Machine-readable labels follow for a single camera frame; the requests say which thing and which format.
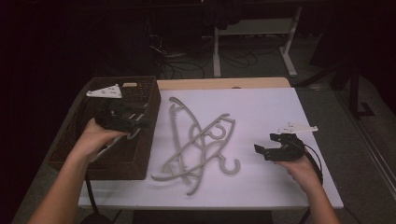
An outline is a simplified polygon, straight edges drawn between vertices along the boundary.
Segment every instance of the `dark background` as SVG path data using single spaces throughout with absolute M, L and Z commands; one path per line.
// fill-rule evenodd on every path
M 155 63 L 158 55 L 149 47 L 148 18 L 155 21 L 151 29 L 156 34 L 173 40 L 183 36 L 179 40 L 197 41 L 207 30 L 196 20 L 200 9 L 188 13 L 197 17 L 180 23 L 172 11 L 88 13 L 81 8 L 101 4 L 105 6 L 106 1 L 95 1 L 95 5 L 90 1 L 80 1 L 79 5 L 73 1 L 0 2 L 1 95 L 5 103 L 4 144 L 0 149 L 1 223 L 12 220 L 69 106 L 90 79 L 159 74 Z M 390 1 L 305 7 L 298 33 L 323 34 L 314 65 L 327 67 L 340 58 L 356 57 L 359 72 L 377 86 L 396 111 L 393 12 Z

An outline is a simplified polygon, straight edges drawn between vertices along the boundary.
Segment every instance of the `table surface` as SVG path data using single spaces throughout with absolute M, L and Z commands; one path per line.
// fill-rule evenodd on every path
M 148 176 L 145 180 L 92 181 L 93 194 L 99 206 L 198 210 L 274 210 L 308 206 L 305 194 L 284 168 L 265 161 L 264 157 L 254 150 L 254 144 L 280 147 L 279 143 L 269 139 L 269 133 L 276 133 L 278 128 L 289 121 L 308 125 L 295 89 L 290 88 L 285 78 L 159 80 L 158 84 L 162 103 L 148 163 Z M 229 169 L 233 169 L 234 160 L 240 161 L 241 169 L 237 174 L 224 174 L 219 168 L 218 158 L 214 158 L 205 165 L 202 182 L 191 196 L 186 193 L 191 190 L 193 183 L 191 186 L 186 185 L 181 178 L 166 182 L 158 182 L 151 178 L 151 175 L 168 175 L 161 172 L 161 166 L 176 152 L 169 112 L 173 104 L 169 101 L 171 96 L 178 98 L 191 110 L 202 128 L 224 113 L 230 114 L 228 118 L 235 119 L 232 136 L 221 154 L 226 158 L 225 165 Z M 186 124 L 185 120 L 186 116 L 182 114 L 176 116 L 181 142 L 189 140 L 187 132 L 190 124 Z M 298 137 L 315 149 L 321 159 L 323 186 L 332 206 L 343 207 L 314 135 L 299 133 Z M 187 166 L 191 167 L 194 165 L 194 159 L 190 158 L 195 152 L 194 149 L 189 150 L 185 152 L 185 157 L 186 161 L 191 162 Z M 91 206 L 85 187 L 78 204 Z

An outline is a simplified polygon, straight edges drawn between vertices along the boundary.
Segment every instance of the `wicker basket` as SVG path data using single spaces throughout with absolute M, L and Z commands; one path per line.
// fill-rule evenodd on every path
M 134 83 L 122 87 L 124 83 Z M 155 123 L 160 109 L 161 95 L 155 77 L 98 77 L 91 81 L 88 91 L 95 91 L 118 84 L 125 105 L 146 106 L 144 119 L 153 123 L 150 128 L 141 129 L 131 140 L 122 137 L 98 160 L 90 163 L 88 175 L 92 180 L 134 180 L 145 179 L 149 165 L 149 155 L 154 135 Z M 54 149 L 48 164 L 60 170 L 67 155 L 77 142 L 87 121 L 95 116 L 106 98 L 83 97 L 77 109 L 71 110 L 71 119 L 61 137 L 54 142 Z

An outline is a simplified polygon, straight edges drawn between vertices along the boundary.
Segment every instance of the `dark floor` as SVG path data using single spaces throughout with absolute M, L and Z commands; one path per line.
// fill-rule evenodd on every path
M 295 38 L 290 57 L 298 76 L 290 78 L 281 60 L 277 47 L 284 42 L 283 36 L 245 37 L 222 39 L 220 42 L 222 77 L 286 77 L 291 84 L 312 77 L 322 68 L 309 65 L 319 37 Z M 205 41 L 206 50 L 200 53 L 177 57 L 183 50 L 173 51 L 162 67 L 162 78 L 212 78 L 210 40 Z M 391 181 L 384 174 L 384 164 L 373 155 L 383 155 L 390 168 L 396 167 L 394 136 L 396 119 L 384 104 L 375 87 L 361 79 L 360 101 L 374 110 L 375 116 L 356 121 L 347 109 L 349 89 L 333 91 L 329 88 L 333 74 L 321 79 L 308 88 L 299 88 L 297 93 L 309 123 L 319 127 L 315 133 L 320 150 L 338 187 L 345 209 L 337 210 L 343 223 L 394 223 L 396 202 Z M 377 146 L 373 153 L 370 140 L 362 137 L 361 126 Z M 53 174 L 42 174 L 54 177 Z M 13 223 L 25 223 L 44 195 L 43 189 L 30 189 L 34 197 L 25 198 Z M 79 209 L 77 222 L 92 211 Z M 113 218 L 118 210 L 102 210 Z M 274 211 L 274 223 L 297 223 L 304 211 Z M 116 223 L 131 223 L 133 211 L 122 211 Z

